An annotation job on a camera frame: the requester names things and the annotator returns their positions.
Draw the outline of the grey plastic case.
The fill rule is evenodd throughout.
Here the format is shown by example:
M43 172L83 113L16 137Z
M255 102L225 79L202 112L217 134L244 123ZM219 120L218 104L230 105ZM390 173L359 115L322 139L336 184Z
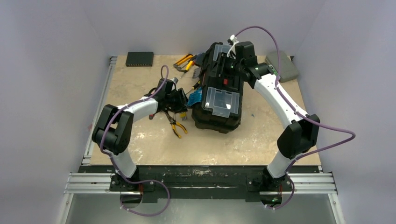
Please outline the grey plastic case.
M297 79L299 76L299 71L291 61L291 59L286 55L285 52L272 51L266 55L265 62L271 65L277 72L280 83L285 83Z

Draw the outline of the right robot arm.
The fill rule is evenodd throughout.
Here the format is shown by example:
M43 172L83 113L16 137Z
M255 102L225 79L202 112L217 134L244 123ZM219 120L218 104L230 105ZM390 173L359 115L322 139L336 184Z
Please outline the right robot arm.
M261 186L273 190L284 181L298 156L316 145L319 117L309 115L279 84L266 63L258 63L252 42L228 41L225 70L257 91L280 119L284 131L277 140L278 152L262 172Z

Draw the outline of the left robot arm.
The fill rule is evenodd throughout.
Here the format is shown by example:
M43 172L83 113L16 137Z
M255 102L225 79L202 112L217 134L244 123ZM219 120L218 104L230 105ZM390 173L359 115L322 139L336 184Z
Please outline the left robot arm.
M93 129L92 141L101 152L108 155L121 179L121 185L128 191L138 188L139 169L132 161L127 147L130 142L133 123L144 117L163 112L172 126L179 125L169 112L187 111L187 97L182 88L177 88L177 78L161 78L158 86L141 99L130 104L103 107Z

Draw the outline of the black network switch box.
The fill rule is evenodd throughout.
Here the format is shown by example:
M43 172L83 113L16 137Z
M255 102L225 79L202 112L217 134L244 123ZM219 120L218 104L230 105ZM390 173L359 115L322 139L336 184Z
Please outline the black network switch box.
M154 52L128 52L125 65L127 67L151 67Z

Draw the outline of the black tool box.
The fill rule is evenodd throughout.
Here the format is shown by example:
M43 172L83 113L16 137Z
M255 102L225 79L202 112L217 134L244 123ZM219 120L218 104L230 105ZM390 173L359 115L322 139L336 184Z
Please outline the black tool box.
M240 125L243 83L227 70L229 49L215 42L198 61L199 86L188 101L198 129L229 133Z

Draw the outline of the yellow handled pliers top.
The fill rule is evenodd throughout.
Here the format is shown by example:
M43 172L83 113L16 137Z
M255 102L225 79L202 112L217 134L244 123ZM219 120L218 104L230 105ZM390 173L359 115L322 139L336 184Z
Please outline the yellow handled pliers top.
M185 63L185 62L188 62L190 59L192 59L193 58L193 55L192 54L187 54L187 55L185 55L185 56L183 56L181 59L179 59L178 61L176 61L174 64L173 64L173 67L175 68L175 69L177 69L177 70L182 70L182 65Z

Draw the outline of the yellow handled long pliers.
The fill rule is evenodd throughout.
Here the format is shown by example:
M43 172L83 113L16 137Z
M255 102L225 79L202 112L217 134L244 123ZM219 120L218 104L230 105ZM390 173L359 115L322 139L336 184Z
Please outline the yellow handled long pliers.
M182 129L182 131L183 131L185 134L188 133L187 129L186 129L181 123L179 123L178 121L176 121L172 116L170 116L169 113L168 113L167 111L165 111L164 114L165 114L165 116L167 117L167 119L168 119L168 121L169 121L169 123L170 123L170 125L171 125L171 128L172 128L173 133L174 133L178 138L182 138L182 136L178 133L177 127L180 127L180 128Z

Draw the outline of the aluminium frame rail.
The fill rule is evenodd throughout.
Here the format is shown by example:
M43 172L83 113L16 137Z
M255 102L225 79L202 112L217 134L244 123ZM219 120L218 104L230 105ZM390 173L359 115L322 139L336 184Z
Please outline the aluminium frame rail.
M168 208L155 217L141 217L121 208L120 197L138 196L113 179L114 169L98 146L90 144L88 162L71 174L66 188L66 224L164 223L329 223L344 222L333 176L324 173L319 157L299 160L281 190L259 192L262 171L276 153L283 126L268 102L244 85L241 124L219 133L198 129L192 118L182 124L188 133L174 135L165 115L133 124L128 151L146 182L142 200L130 209L142 213Z

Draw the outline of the yellow black long screwdriver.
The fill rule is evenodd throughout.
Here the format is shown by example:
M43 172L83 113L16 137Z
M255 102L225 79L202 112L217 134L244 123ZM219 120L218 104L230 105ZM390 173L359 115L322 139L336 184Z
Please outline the yellow black long screwdriver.
M192 86L192 88L191 88L189 91L187 91L185 94L187 95L188 93L190 93L190 92L196 90L199 86L200 86L200 81L196 82L196 83Z

